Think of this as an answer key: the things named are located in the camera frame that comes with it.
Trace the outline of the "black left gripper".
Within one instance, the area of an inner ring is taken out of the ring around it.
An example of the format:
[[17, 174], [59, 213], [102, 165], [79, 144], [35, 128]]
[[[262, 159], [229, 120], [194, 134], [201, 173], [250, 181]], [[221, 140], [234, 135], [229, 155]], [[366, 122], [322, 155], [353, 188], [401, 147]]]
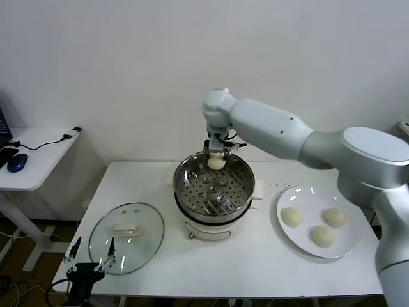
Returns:
[[107, 252], [107, 257], [100, 264], [84, 262], [75, 264], [75, 258], [81, 245], [79, 237], [63, 257], [66, 265], [66, 276], [72, 284], [65, 304], [91, 304], [91, 293], [95, 283], [101, 281], [116, 262], [114, 237], [112, 237]]

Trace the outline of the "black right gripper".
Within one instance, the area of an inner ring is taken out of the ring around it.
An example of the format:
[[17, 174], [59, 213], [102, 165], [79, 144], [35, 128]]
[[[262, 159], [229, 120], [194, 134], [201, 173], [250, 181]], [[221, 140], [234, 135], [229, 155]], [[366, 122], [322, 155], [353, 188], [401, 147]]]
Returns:
[[[214, 127], [214, 126], [207, 126], [206, 131], [208, 134], [208, 139], [204, 141], [203, 145], [203, 154], [205, 159], [208, 160], [210, 158], [210, 142], [217, 141], [217, 142], [225, 142], [228, 141], [229, 133], [231, 128], [230, 127]], [[231, 150], [229, 148], [223, 149], [223, 161], [227, 161]]]

